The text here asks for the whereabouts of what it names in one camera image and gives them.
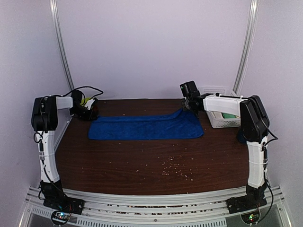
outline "white plastic basket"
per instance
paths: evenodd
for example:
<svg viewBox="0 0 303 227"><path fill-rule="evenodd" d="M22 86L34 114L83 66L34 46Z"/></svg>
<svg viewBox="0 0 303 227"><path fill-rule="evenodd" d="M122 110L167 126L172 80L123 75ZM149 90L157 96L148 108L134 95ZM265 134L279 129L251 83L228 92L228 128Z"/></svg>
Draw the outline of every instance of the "white plastic basket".
<svg viewBox="0 0 303 227"><path fill-rule="evenodd" d="M236 96L233 90L226 87L199 87L201 94L205 93L220 93L225 96ZM209 121L214 129L239 127L241 125L240 118L216 118L213 112L206 112Z"/></svg>

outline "wooden table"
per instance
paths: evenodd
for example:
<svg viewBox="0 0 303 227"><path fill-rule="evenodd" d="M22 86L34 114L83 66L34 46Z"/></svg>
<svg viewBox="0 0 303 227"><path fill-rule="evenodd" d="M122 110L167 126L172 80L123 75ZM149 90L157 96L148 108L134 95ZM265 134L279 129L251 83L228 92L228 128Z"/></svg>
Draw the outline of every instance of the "wooden table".
<svg viewBox="0 0 303 227"><path fill-rule="evenodd" d="M179 99L99 100L102 116L170 114ZM248 149L237 128L213 129L190 140L89 140L90 122L74 118L56 152L64 188L124 195L208 192L245 186Z"/></svg>

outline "green object in basket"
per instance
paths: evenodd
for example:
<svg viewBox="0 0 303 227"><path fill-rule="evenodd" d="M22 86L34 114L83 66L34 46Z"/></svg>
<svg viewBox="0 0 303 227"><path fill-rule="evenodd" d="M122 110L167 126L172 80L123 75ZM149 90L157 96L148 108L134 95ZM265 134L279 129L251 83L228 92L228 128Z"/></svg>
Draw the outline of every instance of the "green object in basket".
<svg viewBox="0 0 303 227"><path fill-rule="evenodd" d="M235 115L229 114L229 113L222 113L223 118L236 118Z"/></svg>

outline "metal pole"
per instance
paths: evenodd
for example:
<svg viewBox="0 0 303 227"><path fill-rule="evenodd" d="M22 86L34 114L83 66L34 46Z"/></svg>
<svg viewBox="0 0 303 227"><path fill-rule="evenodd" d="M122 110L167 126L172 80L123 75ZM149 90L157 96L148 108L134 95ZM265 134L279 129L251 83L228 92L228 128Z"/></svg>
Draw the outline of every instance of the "metal pole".
<svg viewBox="0 0 303 227"><path fill-rule="evenodd" d="M63 65L63 69L65 72L65 76L67 79L68 86L70 90L73 90L74 84L71 78L71 72L70 68L68 66L67 58L66 58L66 53L65 53L65 48L63 45L63 39L62 39L62 33L61 33L61 28L60 28L60 22L59 22L59 15L58 15L58 9L57 9L57 0L50 0L51 4L51 12L52 12L52 17L53 17L53 23L55 26L56 34L57 34L57 41L59 45L59 50L60 50L60 55L61 55L61 61Z"/></svg>
<svg viewBox="0 0 303 227"><path fill-rule="evenodd" d="M244 47L243 47L243 52L238 68L238 73L237 73L237 78L235 80L234 86L233 86L233 91L239 95L241 88L242 88L242 83L244 80L245 76L245 70L247 67L247 58L248 54L252 45L252 38L254 34L254 29L255 29L255 24L256 24L256 18L257 18L257 11L258 11L258 0L251 0L250 4L250 15L248 19L248 24L247 24L247 31L246 31L246 37L245 37L245 42L244 42Z"/></svg>

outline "blue cloth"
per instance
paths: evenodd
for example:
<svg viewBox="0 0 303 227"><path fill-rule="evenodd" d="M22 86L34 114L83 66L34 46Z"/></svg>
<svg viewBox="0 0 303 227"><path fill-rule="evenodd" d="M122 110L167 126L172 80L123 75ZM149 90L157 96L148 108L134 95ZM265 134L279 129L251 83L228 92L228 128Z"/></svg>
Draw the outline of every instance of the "blue cloth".
<svg viewBox="0 0 303 227"><path fill-rule="evenodd" d="M192 139L204 134L199 120L190 111L138 117L98 117L91 123L91 140Z"/></svg>

